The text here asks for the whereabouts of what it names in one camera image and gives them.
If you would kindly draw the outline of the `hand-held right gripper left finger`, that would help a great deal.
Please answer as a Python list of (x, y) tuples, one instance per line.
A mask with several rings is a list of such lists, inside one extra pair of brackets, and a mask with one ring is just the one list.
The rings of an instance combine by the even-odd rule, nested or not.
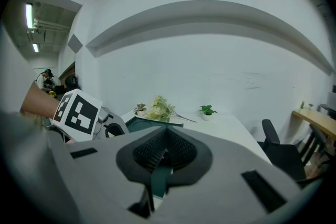
[(151, 174), (132, 152), (159, 137), (151, 127), (119, 137), (66, 145), (48, 135), (48, 207), (62, 223), (167, 224), (155, 210)]

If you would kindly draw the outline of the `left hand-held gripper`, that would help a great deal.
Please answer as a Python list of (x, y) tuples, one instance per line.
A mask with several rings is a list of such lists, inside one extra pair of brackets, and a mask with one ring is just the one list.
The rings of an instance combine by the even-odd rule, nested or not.
[(62, 97), (52, 124), (74, 142), (102, 140), (129, 133), (121, 117), (79, 89)]

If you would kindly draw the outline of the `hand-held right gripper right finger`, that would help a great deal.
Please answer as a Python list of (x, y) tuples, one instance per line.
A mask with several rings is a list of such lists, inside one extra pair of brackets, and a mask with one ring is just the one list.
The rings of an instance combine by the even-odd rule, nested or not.
[(255, 170), (285, 200), (300, 193), (283, 171), (235, 142), (180, 129), (203, 142), (212, 152), (208, 172), (194, 185), (170, 188), (157, 210), (160, 224), (251, 223), (267, 215), (242, 173)]

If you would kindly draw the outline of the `dark green metal box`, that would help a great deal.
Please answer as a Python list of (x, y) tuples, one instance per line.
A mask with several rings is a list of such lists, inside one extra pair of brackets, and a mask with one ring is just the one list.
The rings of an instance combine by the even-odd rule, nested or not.
[[(126, 123), (126, 126), (130, 133), (139, 130), (147, 129), (153, 126), (160, 126), (166, 123), (146, 120), (138, 117), (133, 117)], [(151, 177), (151, 189), (153, 196), (163, 198), (166, 194), (166, 178), (172, 173), (171, 158), (167, 151), (165, 151), (159, 164), (152, 172)]]

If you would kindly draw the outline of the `person's left forearm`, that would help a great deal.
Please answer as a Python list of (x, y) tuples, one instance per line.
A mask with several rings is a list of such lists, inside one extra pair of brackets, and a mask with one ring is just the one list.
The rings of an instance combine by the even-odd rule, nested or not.
[(59, 101), (57, 99), (51, 97), (33, 83), (24, 98), (20, 110), (52, 119), (58, 106)]

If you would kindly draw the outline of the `black high-back office chair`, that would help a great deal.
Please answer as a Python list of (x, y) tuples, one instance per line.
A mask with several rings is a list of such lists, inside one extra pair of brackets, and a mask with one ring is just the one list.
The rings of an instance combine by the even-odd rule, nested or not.
[(79, 84), (78, 84), (77, 77), (74, 74), (69, 75), (65, 79), (65, 85), (66, 85), (66, 91), (67, 92), (80, 88)]

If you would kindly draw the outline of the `white table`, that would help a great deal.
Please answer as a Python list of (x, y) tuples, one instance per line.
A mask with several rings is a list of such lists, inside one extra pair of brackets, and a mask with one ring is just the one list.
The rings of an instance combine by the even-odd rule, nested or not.
[(171, 117), (170, 122), (183, 124), (187, 129), (235, 142), (246, 147), (263, 160), (267, 162), (269, 161), (268, 157), (258, 145), (256, 140), (233, 115), (212, 115), (209, 121), (203, 120), (202, 116), (198, 112), (188, 113), (186, 117), (189, 120)]

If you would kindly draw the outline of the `small variegated potted plant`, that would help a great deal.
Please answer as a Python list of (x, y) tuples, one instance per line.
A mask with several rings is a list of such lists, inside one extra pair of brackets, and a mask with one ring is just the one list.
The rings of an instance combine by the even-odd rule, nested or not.
[(138, 103), (136, 108), (134, 109), (134, 114), (137, 116), (145, 116), (146, 115), (146, 105), (143, 103)]

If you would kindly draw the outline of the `pale yellow flower bouquet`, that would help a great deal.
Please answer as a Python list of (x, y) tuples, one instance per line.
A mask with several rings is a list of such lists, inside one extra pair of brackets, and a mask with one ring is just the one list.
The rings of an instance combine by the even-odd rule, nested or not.
[(168, 103), (167, 99), (161, 95), (155, 97), (150, 104), (150, 110), (147, 111), (145, 118), (159, 122), (169, 123), (170, 118), (175, 117), (196, 123), (196, 121), (181, 116), (175, 111), (175, 106)]

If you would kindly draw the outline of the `small green potted plant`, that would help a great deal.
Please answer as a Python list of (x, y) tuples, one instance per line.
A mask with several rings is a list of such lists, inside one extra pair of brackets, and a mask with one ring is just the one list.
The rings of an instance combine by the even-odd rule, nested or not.
[(217, 111), (213, 110), (212, 105), (201, 105), (200, 112), (205, 121), (210, 121), (212, 119), (212, 115), (217, 113)]

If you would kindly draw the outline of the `white ceiling pipe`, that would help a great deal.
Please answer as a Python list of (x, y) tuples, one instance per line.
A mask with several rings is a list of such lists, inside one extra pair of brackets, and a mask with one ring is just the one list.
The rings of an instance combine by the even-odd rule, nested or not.
[(48, 30), (60, 33), (68, 33), (70, 31), (69, 26), (65, 26), (58, 23), (51, 23), (40, 19), (34, 19), (32, 30)]

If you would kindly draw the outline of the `light wooden desk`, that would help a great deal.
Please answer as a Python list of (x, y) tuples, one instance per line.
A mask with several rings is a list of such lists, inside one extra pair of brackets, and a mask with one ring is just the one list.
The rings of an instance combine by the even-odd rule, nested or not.
[(318, 111), (308, 109), (293, 110), (292, 114), (315, 125), (327, 136), (336, 139), (336, 120)]

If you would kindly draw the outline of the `grey diamond wall panel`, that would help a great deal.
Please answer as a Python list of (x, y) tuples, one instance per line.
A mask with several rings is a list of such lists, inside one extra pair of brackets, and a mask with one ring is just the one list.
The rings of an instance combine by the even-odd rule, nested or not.
[(76, 54), (82, 48), (83, 44), (77, 38), (75, 34), (72, 34), (70, 39), (68, 40), (67, 45), (69, 48)]

